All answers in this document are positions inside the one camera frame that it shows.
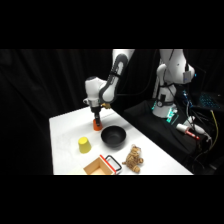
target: black bowl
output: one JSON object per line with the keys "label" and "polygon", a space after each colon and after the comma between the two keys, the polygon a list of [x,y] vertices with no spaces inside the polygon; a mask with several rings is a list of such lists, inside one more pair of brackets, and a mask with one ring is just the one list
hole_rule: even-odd
{"label": "black bowl", "polygon": [[101,134],[103,142],[109,147],[118,147],[126,139],[126,132],[118,126],[105,128]]}

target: white table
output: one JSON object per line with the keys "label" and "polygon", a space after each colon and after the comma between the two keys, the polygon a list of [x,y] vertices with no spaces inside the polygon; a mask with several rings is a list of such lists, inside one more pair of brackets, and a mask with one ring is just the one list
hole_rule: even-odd
{"label": "white table", "polygon": [[[66,175],[74,169],[84,168],[99,155],[104,157],[111,155],[122,164],[132,144],[142,149],[141,157],[144,159],[144,164],[140,165],[141,175],[192,175],[112,109],[102,110],[101,121],[104,128],[117,125],[125,129],[127,138],[122,146],[116,149],[107,147],[101,140],[102,131],[93,130],[93,119],[94,114],[89,107],[50,119],[55,175]],[[81,154],[79,151],[78,140],[81,137],[87,137],[92,145],[88,154]],[[110,163],[117,168],[115,163],[112,161]],[[138,175],[126,166],[122,167],[120,175]]]}

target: cable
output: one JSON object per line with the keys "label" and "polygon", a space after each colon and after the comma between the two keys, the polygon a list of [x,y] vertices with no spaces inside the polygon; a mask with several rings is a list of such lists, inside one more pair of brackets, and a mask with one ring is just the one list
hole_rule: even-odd
{"label": "cable", "polygon": [[212,110],[211,110],[211,113],[212,113],[212,116],[213,116],[213,119],[214,119],[214,122],[215,122],[215,126],[216,126],[216,129],[217,129],[216,139],[215,139],[214,144],[212,144],[212,139],[210,139],[210,141],[211,141],[211,147],[209,148],[209,150],[207,150],[206,152],[203,152],[203,153],[199,154],[199,155],[195,158],[195,160],[194,160],[194,162],[193,162],[193,165],[192,165],[192,170],[193,170],[193,172],[194,172],[194,163],[197,161],[197,159],[198,159],[200,156],[202,156],[202,155],[204,155],[204,154],[207,154],[208,152],[210,152],[210,151],[214,148],[214,146],[215,146],[215,144],[216,144],[216,142],[217,142],[217,140],[218,140],[218,137],[219,137],[219,128],[218,128],[218,124],[217,124],[217,121],[216,121],[216,118],[215,118],[215,114],[214,114],[214,112],[213,112]]}
{"label": "cable", "polygon": [[157,51],[158,51],[158,49],[156,49],[156,51],[154,53],[154,56],[153,56],[152,70],[151,70],[149,82],[148,82],[146,88],[142,92],[140,92],[140,93],[136,93],[136,94],[117,94],[117,96],[138,96],[138,95],[141,95],[142,93],[144,93],[148,89],[148,87],[150,85],[150,82],[151,82],[151,79],[153,77],[153,69],[154,69],[154,64],[155,64],[155,59],[156,59],[156,53],[157,53]]}
{"label": "cable", "polygon": [[188,65],[188,49],[186,49],[187,51],[187,56],[186,56],[186,66],[185,66],[185,72],[189,71],[189,65]]}
{"label": "cable", "polygon": [[204,114],[200,113],[200,112],[197,112],[200,116],[204,117],[204,118],[207,118],[209,119],[207,116],[205,116]]}
{"label": "cable", "polygon": [[190,102],[188,101],[188,103],[187,103],[187,107],[186,107],[186,114],[187,114],[187,117],[189,117],[189,115],[188,115],[188,107],[189,107],[189,104],[190,104]]}
{"label": "cable", "polygon": [[[187,117],[186,113],[183,112],[183,110],[181,109],[179,103],[177,102],[177,100],[175,99],[175,96],[173,95],[172,91],[170,90],[170,87],[167,86],[167,88],[169,89],[170,93],[172,94],[173,98],[174,98],[174,102],[177,104],[177,106],[179,107],[180,111]],[[192,126],[191,122],[189,122],[189,124],[191,125],[192,129],[195,131],[195,127]]]}
{"label": "cable", "polygon": [[127,78],[125,84],[123,85],[123,88],[122,88],[122,90],[120,91],[120,94],[124,91],[124,89],[125,89],[125,87],[126,87],[127,84],[128,84],[128,78]]}
{"label": "cable", "polygon": [[[187,85],[187,87],[188,87],[188,94],[189,94],[189,92],[190,92],[190,84],[188,83],[188,85]],[[192,124],[193,124],[193,130],[195,131],[195,124],[194,124],[194,119],[192,119]]]}
{"label": "cable", "polygon": [[203,124],[204,129],[206,130],[206,132],[211,136],[210,130],[207,127],[207,125],[204,123],[204,121],[202,121],[202,119],[197,115],[197,113],[195,111],[192,110],[192,112],[195,115],[195,117]]}
{"label": "cable", "polygon": [[214,142],[214,144],[212,145],[212,147],[210,148],[210,150],[213,149],[213,147],[215,146],[215,144],[216,144],[216,142],[217,142],[217,140],[218,140],[218,137],[219,137],[219,127],[218,127],[218,124],[217,124],[217,121],[216,121],[216,118],[215,118],[215,114],[214,114],[214,112],[213,112],[212,110],[211,110],[211,113],[212,113],[212,116],[213,116],[214,121],[215,121],[215,126],[216,126],[216,129],[217,129],[217,133],[216,133],[215,142]]}
{"label": "cable", "polygon": [[204,121],[208,121],[210,122],[208,119],[204,118],[204,117],[201,117],[201,116],[198,116],[201,120],[204,120]]}
{"label": "cable", "polygon": [[174,50],[175,50],[175,49],[173,49],[173,51],[172,51],[172,53],[171,53],[171,55],[170,55],[170,59],[169,59],[169,61],[170,61],[171,58],[173,57],[173,52],[174,52]]}

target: cup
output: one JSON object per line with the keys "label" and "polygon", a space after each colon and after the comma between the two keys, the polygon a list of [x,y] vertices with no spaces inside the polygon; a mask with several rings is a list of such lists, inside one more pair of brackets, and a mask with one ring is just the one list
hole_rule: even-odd
{"label": "cup", "polygon": [[82,154],[88,153],[91,148],[88,138],[82,137],[79,139],[79,150]]}

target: teddy bear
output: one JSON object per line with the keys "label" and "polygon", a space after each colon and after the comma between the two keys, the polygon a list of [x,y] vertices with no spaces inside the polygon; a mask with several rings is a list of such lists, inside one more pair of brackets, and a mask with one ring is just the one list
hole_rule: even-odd
{"label": "teddy bear", "polygon": [[129,169],[131,169],[135,173],[140,172],[140,168],[137,166],[138,164],[142,164],[144,162],[143,159],[139,158],[141,153],[141,149],[132,145],[131,152],[129,153],[126,162],[123,162],[123,165],[126,165]]}

